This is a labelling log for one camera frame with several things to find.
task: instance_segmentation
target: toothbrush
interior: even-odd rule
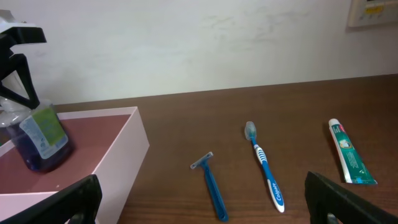
[[[269,169],[269,166],[268,166],[266,154],[264,153],[264,151],[261,149],[261,147],[256,142],[257,132],[256,132],[256,127],[253,122],[248,121],[246,123],[246,127],[244,128],[244,135],[246,136],[247,140],[250,140],[252,142],[253,148],[257,155],[257,158],[259,159],[259,161],[262,165],[262,168],[264,169],[264,174],[267,179],[269,191],[271,193],[271,197],[272,197],[272,200],[274,201],[276,209],[278,209],[278,211],[281,213],[284,212],[285,211],[285,203],[284,203],[284,199],[282,197],[282,192],[279,190],[278,184],[276,183],[274,177],[271,174],[271,170]]]

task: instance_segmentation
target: yellow sticker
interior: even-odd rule
[[[365,10],[366,14],[377,14],[382,12],[384,9],[384,6],[376,6],[376,7],[369,7]]]

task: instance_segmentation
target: toothpaste tube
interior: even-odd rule
[[[329,120],[329,129],[337,147],[345,181],[351,184],[377,184],[363,164],[340,122],[337,119]]]

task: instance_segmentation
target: electrical box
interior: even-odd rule
[[[352,0],[348,26],[398,22],[398,0]]]

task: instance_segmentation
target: box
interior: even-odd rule
[[[0,221],[96,174],[103,193],[97,220],[116,223],[149,147],[137,107],[59,113],[58,117],[75,150],[54,171],[29,170],[11,141],[0,147]]]

